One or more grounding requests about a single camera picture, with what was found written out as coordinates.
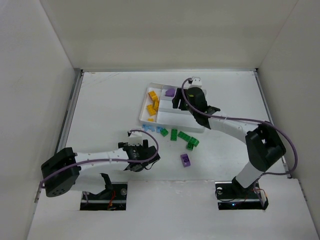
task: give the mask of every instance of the beige wall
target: beige wall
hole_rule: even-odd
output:
[[[41,0],[73,66],[257,68],[297,0]]]
[[[320,232],[320,1],[299,0],[258,74],[276,125],[299,154],[294,174]]]
[[[0,239],[22,240],[73,68],[38,0],[0,0]]]

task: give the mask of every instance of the white table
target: white table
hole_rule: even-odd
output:
[[[180,86],[192,76],[202,79],[209,105],[233,117],[269,120],[253,71],[86,72],[67,147],[116,149],[127,130],[141,126],[149,83]],[[218,210],[213,181],[230,181],[248,162],[239,140],[208,129],[190,133],[200,144],[188,152],[191,167],[184,168],[186,143],[152,135],[161,157],[152,170],[107,172],[113,182],[129,181],[126,211],[80,212],[80,192],[47,198],[42,191],[28,239],[318,239],[298,181],[285,176],[261,181],[270,202],[266,212]],[[271,171],[284,171],[281,160]]]

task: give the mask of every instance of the purple block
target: purple block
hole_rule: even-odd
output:
[[[180,157],[184,167],[189,167],[191,165],[188,154],[182,154]]]
[[[170,88],[167,91],[165,91],[166,97],[174,97],[176,93],[176,90],[174,88]]]

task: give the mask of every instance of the red wire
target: red wire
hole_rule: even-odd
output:
[[[112,197],[111,197],[111,199],[110,199],[110,202],[109,202],[109,205],[108,205],[107,209],[110,208],[110,206],[111,206],[111,204],[112,204],[112,200],[113,200],[115,197],[116,197],[116,191],[113,190],[113,192],[112,192]]]

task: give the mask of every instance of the white tray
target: white tray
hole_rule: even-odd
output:
[[[194,133],[203,133],[205,127],[199,125],[189,111],[181,111],[180,109],[173,109],[173,97],[165,96],[168,89],[177,89],[178,86],[163,85],[158,83],[150,83],[143,100],[139,120],[143,124],[150,126],[161,126],[164,128],[177,128],[178,130]],[[147,110],[147,105],[153,102],[149,98],[148,93],[154,91],[159,98],[159,109],[156,115],[150,116]]]

